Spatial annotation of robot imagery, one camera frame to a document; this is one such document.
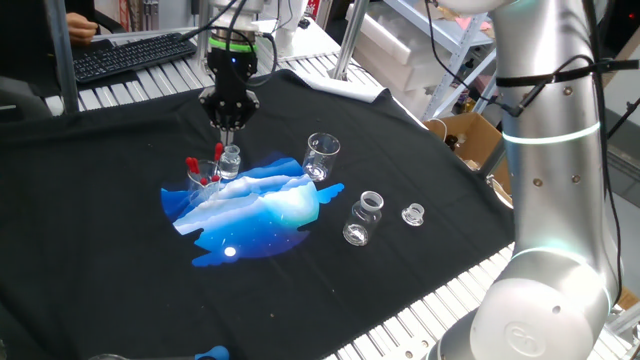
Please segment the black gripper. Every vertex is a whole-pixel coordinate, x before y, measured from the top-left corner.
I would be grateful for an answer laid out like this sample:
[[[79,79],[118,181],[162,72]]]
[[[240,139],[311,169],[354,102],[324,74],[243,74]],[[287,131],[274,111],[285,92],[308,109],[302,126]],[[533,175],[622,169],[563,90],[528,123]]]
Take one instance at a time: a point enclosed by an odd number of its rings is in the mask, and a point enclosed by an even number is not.
[[[252,90],[247,90],[249,78],[257,71],[257,57],[252,52],[227,52],[213,48],[207,55],[207,65],[214,73],[215,88],[204,88],[198,99],[211,126],[219,131],[224,146],[231,145],[236,132],[242,130],[260,107]],[[240,100],[228,113],[223,100]]]

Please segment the bare person hand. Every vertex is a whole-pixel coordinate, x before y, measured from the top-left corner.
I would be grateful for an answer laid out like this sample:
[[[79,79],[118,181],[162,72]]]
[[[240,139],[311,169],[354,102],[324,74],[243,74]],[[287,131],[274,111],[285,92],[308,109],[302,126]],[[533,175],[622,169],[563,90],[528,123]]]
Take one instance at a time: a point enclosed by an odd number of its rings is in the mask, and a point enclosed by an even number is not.
[[[69,39],[73,46],[88,46],[99,30],[99,25],[75,12],[66,14]]]

